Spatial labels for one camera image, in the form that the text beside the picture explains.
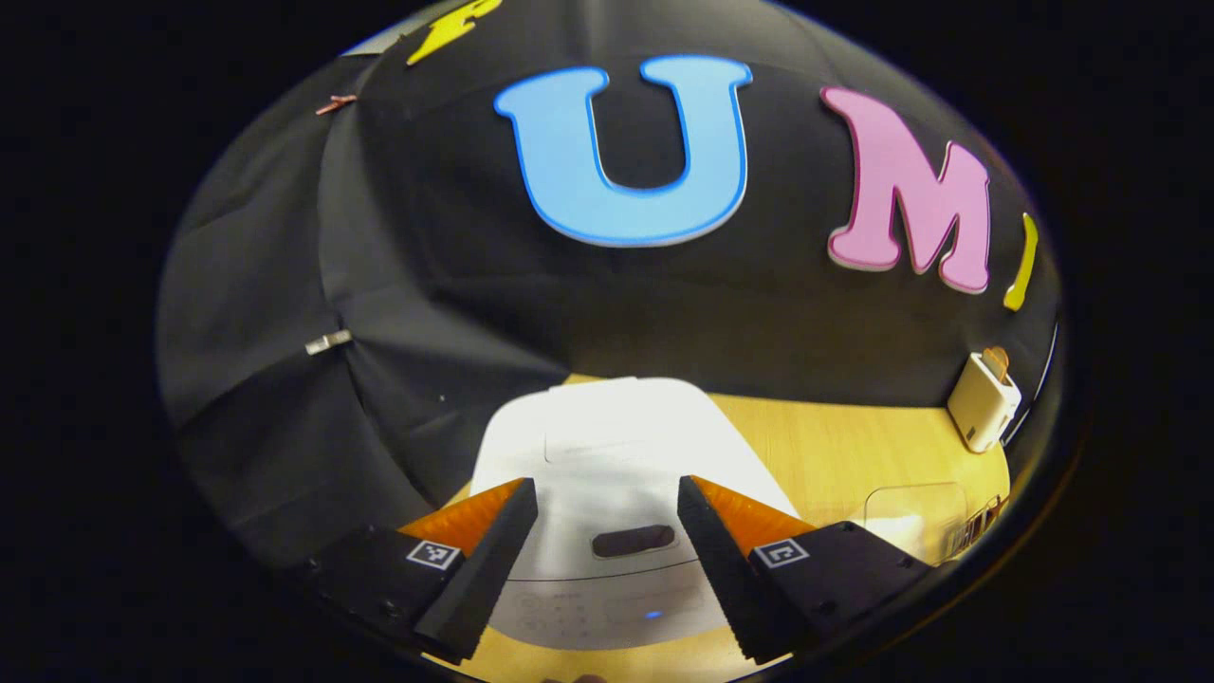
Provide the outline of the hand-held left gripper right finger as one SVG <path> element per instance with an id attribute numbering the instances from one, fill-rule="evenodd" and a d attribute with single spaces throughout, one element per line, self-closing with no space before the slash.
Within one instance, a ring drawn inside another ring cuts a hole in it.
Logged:
<path id="1" fill-rule="evenodd" d="M 680 477 L 677 514 L 755 664 L 836 639 L 935 571 L 860 524 L 810 525 L 707 477 Z"/>

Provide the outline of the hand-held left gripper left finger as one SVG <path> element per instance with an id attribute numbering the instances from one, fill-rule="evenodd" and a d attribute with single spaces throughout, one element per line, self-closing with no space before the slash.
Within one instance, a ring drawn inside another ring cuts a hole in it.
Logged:
<path id="1" fill-rule="evenodd" d="M 362 527 L 295 563 L 294 584 L 387 643 L 459 665 L 473 658 L 538 518 L 516 477 L 403 527 Z"/>

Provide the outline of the white rice cooker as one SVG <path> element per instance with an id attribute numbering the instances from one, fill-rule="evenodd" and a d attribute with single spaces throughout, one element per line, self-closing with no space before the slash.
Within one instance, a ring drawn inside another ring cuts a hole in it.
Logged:
<path id="1" fill-rule="evenodd" d="M 529 477 L 538 516 L 490 627 L 558 650 L 647 647 L 724 627 L 679 520 L 682 476 L 794 513 L 717 403 L 681 379 L 551 386 L 500 406 L 469 489 Z"/>

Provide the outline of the black backdrop cloth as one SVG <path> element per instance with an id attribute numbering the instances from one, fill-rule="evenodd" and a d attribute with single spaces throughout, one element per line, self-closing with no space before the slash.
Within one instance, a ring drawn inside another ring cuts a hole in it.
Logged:
<path id="1" fill-rule="evenodd" d="M 1036 203 L 985 136 L 897 66 L 771 0 L 472 0 L 322 66 L 208 172 L 170 247 L 157 374 L 178 453 L 254 558 L 287 567 L 412 522 L 471 476 L 509 399 L 572 375 L 707 392 L 938 406 L 971 351 L 1048 376 L 1063 308 Z M 703 155 L 745 143 L 732 215 L 668 245 L 589 245 L 535 211 L 495 109 L 589 78 L 602 190 L 552 170 L 579 223 L 647 216 Z M 359 99 L 316 116 L 335 95 Z M 348 329 L 308 355 L 304 345 Z"/>

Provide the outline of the white toaster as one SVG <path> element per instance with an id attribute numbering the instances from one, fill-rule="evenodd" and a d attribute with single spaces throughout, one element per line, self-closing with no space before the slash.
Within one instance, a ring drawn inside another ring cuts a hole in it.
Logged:
<path id="1" fill-rule="evenodd" d="M 968 354 L 960 376 L 947 398 L 947 411 L 970 453 L 987 453 L 1002 440 L 1006 425 L 1019 411 L 1021 389 L 1009 371 L 1006 382 L 997 383 L 981 362 L 980 353 Z"/>

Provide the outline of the wire chopstick holder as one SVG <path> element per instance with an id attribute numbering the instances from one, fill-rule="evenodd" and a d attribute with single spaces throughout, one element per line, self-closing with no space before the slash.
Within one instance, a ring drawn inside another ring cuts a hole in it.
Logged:
<path id="1" fill-rule="evenodd" d="M 1005 505 L 1006 497 L 997 494 L 985 502 L 983 508 L 977 510 L 966 522 L 955 527 L 944 543 L 944 560 L 953 560 L 983 537 L 989 527 L 1002 516 Z"/>

